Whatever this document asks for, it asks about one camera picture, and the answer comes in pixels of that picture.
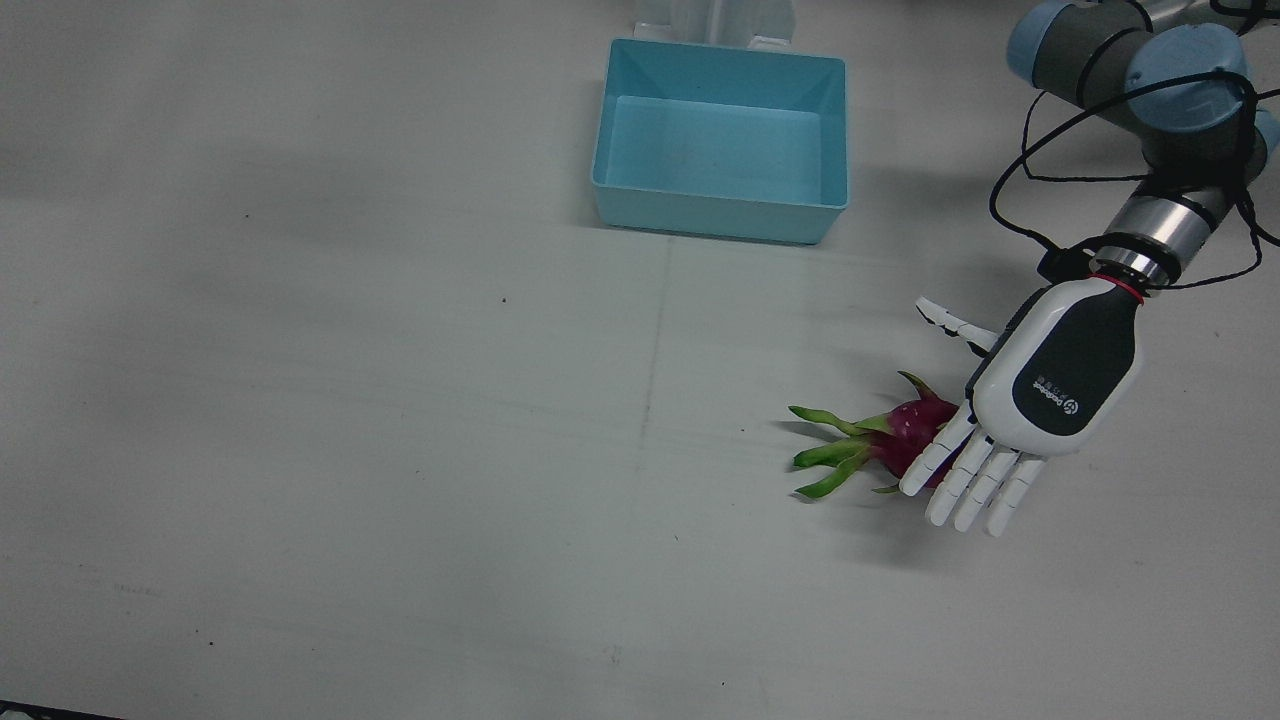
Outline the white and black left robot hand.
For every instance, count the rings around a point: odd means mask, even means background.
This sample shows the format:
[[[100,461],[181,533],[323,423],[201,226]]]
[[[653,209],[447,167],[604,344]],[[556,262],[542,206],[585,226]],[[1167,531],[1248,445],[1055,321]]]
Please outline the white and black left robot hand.
[[[982,361],[900,491],[914,496],[933,480],[931,524],[965,532],[982,520],[1001,536],[1046,462],[1076,452],[1132,387],[1144,302],[1126,282],[1094,274],[1037,291],[993,332],[919,299],[920,315]]]

